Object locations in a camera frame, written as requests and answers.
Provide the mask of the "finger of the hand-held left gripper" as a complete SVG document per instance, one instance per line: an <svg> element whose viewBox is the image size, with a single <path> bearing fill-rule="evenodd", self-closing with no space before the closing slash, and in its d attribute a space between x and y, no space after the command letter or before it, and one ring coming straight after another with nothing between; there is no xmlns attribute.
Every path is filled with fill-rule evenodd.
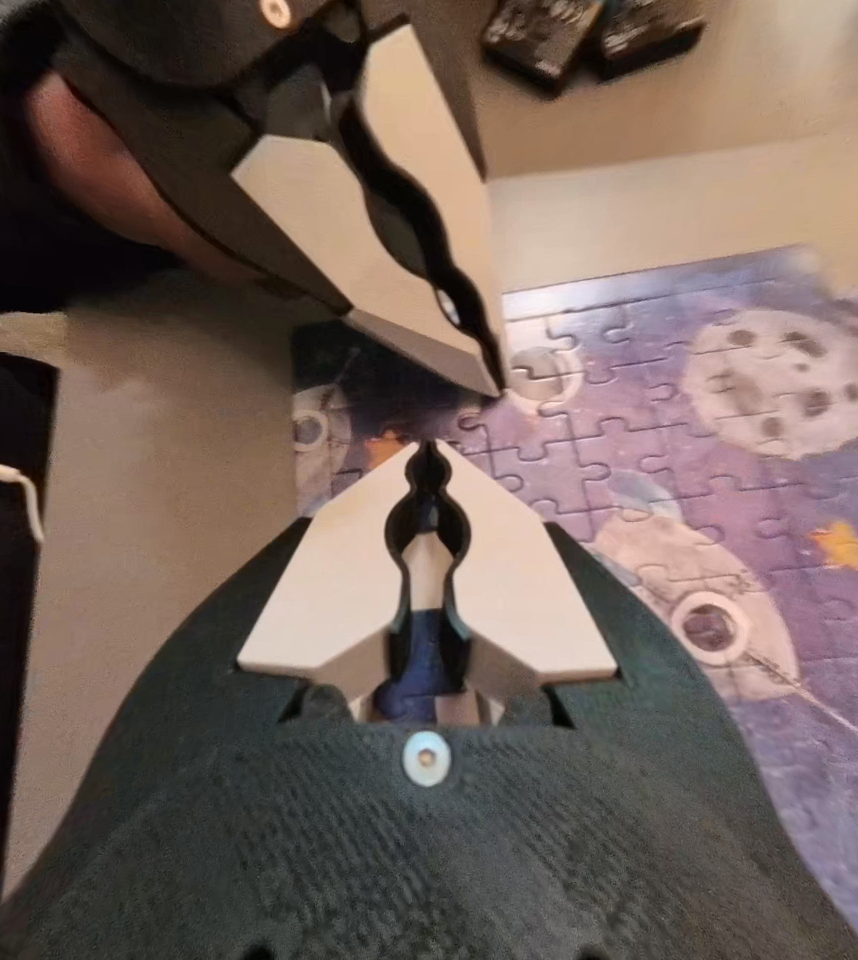
<svg viewBox="0 0 858 960"><path fill-rule="evenodd" d="M507 386L505 323L490 198L417 36L401 22L368 46L343 126L355 126L374 169L364 174L411 225L428 277L381 279L383 310L356 306L354 329L473 392Z"/></svg>
<svg viewBox="0 0 858 960"><path fill-rule="evenodd" d="M266 135L231 177L349 302L342 318L353 330L449 382L499 395L480 344L382 244L362 186L333 147Z"/></svg>

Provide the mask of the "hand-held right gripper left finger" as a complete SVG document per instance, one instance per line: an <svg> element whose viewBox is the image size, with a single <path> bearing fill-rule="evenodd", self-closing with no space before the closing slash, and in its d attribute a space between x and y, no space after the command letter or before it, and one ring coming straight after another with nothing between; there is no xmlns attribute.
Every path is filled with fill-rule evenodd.
<svg viewBox="0 0 858 960"><path fill-rule="evenodd" d="M411 656L411 571L420 533L412 442L308 521L238 654L251 673L338 688L348 701L404 673Z"/></svg>

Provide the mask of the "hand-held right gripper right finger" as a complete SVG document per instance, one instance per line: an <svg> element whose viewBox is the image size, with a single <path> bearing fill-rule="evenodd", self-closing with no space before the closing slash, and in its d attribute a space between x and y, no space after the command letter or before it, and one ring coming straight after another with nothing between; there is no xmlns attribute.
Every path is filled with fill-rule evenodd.
<svg viewBox="0 0 858 960"><path fill-rule="evenodd" d="M427 444L442 581L440 653L449 679L497 702L617 672L541 516L443 441Z"/></svg>

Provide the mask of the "space jigsaw puzzle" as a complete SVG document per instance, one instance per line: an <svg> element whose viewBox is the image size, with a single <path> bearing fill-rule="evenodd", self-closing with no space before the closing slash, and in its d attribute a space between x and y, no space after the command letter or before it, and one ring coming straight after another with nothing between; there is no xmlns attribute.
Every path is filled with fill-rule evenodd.
<svg viewBox="0 0 858 960"><path fill-rule="evenodd" d="M711 678L858 930L858 346L783 247L508 294L479 398L336 321L291 337L298 509L446 441L607 562Z"/></svg>

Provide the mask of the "person's left hand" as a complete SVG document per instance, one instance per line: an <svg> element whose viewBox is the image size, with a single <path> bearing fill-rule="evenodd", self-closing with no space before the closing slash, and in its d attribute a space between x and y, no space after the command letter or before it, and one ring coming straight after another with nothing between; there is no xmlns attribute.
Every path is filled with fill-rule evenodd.
<svg viewBox="0 0 858 960"><path fill-rule="evenodd" d="M220 282L254 282L259 274L210 246L158 193L123 141L46 72L24 100L27 129L53 187L101 227L155 247Z"/></svg>

